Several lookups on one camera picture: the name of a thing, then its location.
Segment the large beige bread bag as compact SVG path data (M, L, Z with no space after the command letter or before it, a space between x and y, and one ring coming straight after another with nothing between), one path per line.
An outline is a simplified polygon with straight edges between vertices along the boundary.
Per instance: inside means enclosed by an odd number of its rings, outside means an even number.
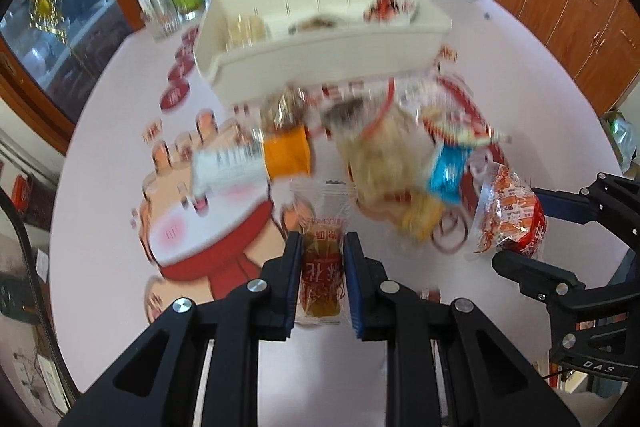
M349 95L321 113L356 193L358 209L397 227L411 191L427 191L432 139L402 108L390 78L381 90Z

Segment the yellow small snack packet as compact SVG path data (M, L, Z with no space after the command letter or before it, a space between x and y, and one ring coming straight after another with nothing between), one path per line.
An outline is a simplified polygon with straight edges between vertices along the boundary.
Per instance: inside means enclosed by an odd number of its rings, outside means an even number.
M401 213L397 228L401 233L412 237L415 241L426 241L439 224L446 205L436 196L423 192L411 191L407 208Z

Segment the red-brown candy snack packet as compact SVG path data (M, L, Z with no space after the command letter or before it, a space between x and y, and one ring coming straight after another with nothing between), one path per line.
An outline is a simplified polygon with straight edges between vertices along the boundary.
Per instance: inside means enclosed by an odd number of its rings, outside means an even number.
M314 180L294 181L291 190L303 239L296 322L336 324L345 300L342 246L354 192L342 182Z

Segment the blue small snack packet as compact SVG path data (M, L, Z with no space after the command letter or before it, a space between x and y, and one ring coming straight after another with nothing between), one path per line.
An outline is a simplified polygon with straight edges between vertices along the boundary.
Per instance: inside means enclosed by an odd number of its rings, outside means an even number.
M450 205L461 202L460 184L473 150L469 147L439 143L426 184L427 191Z

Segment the orange red sausage bag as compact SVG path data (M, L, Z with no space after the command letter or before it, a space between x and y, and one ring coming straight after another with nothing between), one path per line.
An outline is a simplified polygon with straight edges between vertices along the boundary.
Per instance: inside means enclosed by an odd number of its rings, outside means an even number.
M507 249L536 259L546 232L547 219L532 188L511 168L490 164L472 223L473 253Z

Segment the orange and white snack packet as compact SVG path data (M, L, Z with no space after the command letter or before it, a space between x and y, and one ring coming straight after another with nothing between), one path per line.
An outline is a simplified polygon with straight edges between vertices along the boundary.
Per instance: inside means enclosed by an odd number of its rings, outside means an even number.
M257 182L310 176L311 147L304 127L258 140L200 150L192 156L193 196L224 193Z

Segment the clear drinking glass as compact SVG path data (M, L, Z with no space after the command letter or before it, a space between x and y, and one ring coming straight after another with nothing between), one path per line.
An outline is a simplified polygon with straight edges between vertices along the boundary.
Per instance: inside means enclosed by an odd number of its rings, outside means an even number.
M180 26L180 17L171 0L137 0L141 19L155 41L174 34Z

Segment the dark brownie snack bag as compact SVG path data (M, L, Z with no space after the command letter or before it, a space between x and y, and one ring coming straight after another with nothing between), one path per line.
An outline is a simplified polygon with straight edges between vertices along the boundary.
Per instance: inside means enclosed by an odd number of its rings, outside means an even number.
M307 102L303 89L285 86L265 98L260 106L260 123L268 133L288 132L303 124Z

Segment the white plastic storage bin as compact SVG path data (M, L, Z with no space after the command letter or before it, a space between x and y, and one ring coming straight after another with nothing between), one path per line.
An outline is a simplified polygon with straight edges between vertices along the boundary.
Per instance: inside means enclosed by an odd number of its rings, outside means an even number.
M224 105L431 65L451 18L431 0L212 0L193 56Z

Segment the wooden cabinet row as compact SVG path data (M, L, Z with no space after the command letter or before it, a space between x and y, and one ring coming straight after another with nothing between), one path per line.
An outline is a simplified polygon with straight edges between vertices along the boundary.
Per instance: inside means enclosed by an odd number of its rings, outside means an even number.
M639 74L639 14L630 0L495 0L556 58L602 116Z

